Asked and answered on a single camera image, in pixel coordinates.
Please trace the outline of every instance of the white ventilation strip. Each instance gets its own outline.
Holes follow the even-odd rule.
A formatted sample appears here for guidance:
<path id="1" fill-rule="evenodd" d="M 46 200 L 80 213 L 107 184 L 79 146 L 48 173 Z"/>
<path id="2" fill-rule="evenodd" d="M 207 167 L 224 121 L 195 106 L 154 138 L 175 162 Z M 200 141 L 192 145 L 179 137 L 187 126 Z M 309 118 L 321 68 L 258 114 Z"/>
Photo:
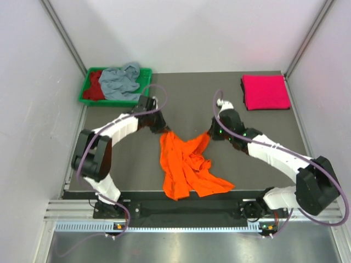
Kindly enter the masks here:
<path id="1" fill-rule="evenodd" d="M 121 232 L 114 229 L 113 222 L 57 222 L 56 232 Z M 134 233 L 258 233 L 259 222 L 248 222 L 245 227 L 129 227 L 128 232 Z"/>

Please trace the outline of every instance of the pink folded shirt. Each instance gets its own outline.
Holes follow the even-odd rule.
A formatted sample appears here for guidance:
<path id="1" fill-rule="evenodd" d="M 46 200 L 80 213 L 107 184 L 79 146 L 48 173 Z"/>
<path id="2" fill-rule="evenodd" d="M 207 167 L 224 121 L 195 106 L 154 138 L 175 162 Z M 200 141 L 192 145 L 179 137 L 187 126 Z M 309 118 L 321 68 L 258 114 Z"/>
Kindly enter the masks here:
<path id="1" fill-rule="evenodd" d="M 290 99 L 284 77 L 243 75 L 245 105 L 252 110 L 289 109 Z"/>

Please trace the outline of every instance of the gray mat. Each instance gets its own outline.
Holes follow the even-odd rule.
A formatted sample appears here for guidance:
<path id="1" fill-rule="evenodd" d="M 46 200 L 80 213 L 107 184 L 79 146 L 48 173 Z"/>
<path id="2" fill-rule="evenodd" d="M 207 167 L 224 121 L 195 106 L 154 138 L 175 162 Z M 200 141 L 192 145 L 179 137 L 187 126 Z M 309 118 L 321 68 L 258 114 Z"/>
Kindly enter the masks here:
<path id="1" fill-rule="evenodd" d="M 245 72 L 276 75 L 279 72 Z M 240 88 L 243 72 L 154 74 L 152 82 L 167 89 L 168 104 L 163 116 L 183 140 L 207 131 L 211 125 L 212 99 L 217 89 L 233 103 L 246 127 L 256 128 L 272 140 L 305 155 L 302 138 L 292 110 L 248 112 Z M 162 104 L 164 95 L 153 88 Z M 125 108 L 89 107 L 85 128 L 94 129 L 117 118 Z M 113 149 L 111 176 L 121 191 L 162 190 L 164 173 L 160 167 L 160 135 L 143 129 L 129 135 Z M 212 160 L 211 173 L 235 184 L 236 190 L 259 190 L 270 186 L 293 185 L 284 174 L 269 165 L 239 152 L 227 141 L 211 141 L 204 157 Z M 73 177 L 70 191 L 85 190 Z"/>

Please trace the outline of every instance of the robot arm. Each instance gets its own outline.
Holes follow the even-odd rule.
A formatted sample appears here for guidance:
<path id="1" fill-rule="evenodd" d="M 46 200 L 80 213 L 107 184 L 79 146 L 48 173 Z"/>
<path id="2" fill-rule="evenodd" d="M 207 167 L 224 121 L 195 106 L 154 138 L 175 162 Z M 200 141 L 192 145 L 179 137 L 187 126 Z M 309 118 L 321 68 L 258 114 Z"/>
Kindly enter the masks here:
<path id="1" fill-rule="evenodd" d="M 247 142 L 228 134 L 220 127 L 215 118 L 212 119 L 209 130 L 213 140 L 228 140 L 235 149 L 270 164 L 296 184 L 285 188 L 271 187 L 266 189 L 261 198 L 256 200 L 263 211 L 279 208 L 302 208 L 311 215 L 318 215 L 339 196 L 335 186 L 322 172 L 304 160 L 277 150 L 277 147 L 282 146 L 270 140 L 262 132 L 246 128 L 230 102 L 218 100 L 217 106 L 220 108 L 218 117 L 228 129 L 253 141 L 270 144 L 272 147 Z M 337 181 L 328 159 L 322 156 L 317 159 L 303 157 L 322 166 Z"/>
<path id="2" fill-rule="evenodd" d="M 162 113 L 157 111 L 152 114 L 130 116 L 136 113 L 155 110 L 158 108 L 157 99 L 147 96 L 140 96 L 138 104 L 130 112 L 121 114 L 112 122 L 94 130 L 83 130 L 80 132 L 73 154 L 71 166 L 78 169 L 84 151 L 92 140 L 93 136 L 101 129 L 104 129 L 95 140 L 92 148 L 84 161 L 81 175 L 98 194 L 98 203 L 109 214 L 119 214 L 119 207 L 108 199 L 115 202 L 122 202 L 120 190 L 115 186 L 111 176 L 112 147 L 129 134 L 135 133 L 143 127 L 149 127 L 153 133 L 163 133 L 169 128 L 163 119 Z"/>

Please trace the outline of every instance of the gray floor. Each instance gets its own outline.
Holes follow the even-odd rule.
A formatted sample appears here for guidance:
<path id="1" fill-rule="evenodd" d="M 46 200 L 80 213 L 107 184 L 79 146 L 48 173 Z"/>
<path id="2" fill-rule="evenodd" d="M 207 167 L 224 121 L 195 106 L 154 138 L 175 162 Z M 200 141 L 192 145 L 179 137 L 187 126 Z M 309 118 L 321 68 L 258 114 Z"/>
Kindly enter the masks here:
<path id="1" fill-rule="evenodd" d="M 47 263 L 341 262 L 330 228 L 306 222 L 291 222 L 279 236 L 264 240 L 243 233 L 128 233 L 115 241 L 98 236 L 58 257 L 90 235 L 55 233 Z"/>
<path id="2" fill-rule="evenodd" d="M 255 75 L 274 75 L 279 72 L 245 72 Z M 217 89 L 224 90 L 239 112 L 246 127 L 256 128 L 293 151 L 305 154 L 302 138 L 292 110 L 251 111 L 242 102 L 240 78 L 243 72 L 169 73 L 154 74 L 152 82 L 167 89 L 168 104 L 163 116 L 175 133 L 189 140 L 207 131 L 211 125 L 212 99 Z M 161 90 L 153 88 L 163 102 Z M 85 128 L 94 129 L 115 119 L 125 108 L 89 107 Z M 164 173 L 160 161 L 160 136 L 148 129 L 134 133 L 113 150 L 111 176 L 122 191 L 162 190 Z M 236 151 L 228 142 L 212 141 L 204 152 L 212 160 L 211 172 L 235 184 L 236 190 L 260 190 L 269 186 L 292 185 L 288 177 L 267 164 Z M 71 191 L 85 190 L 73 177 Z"/>

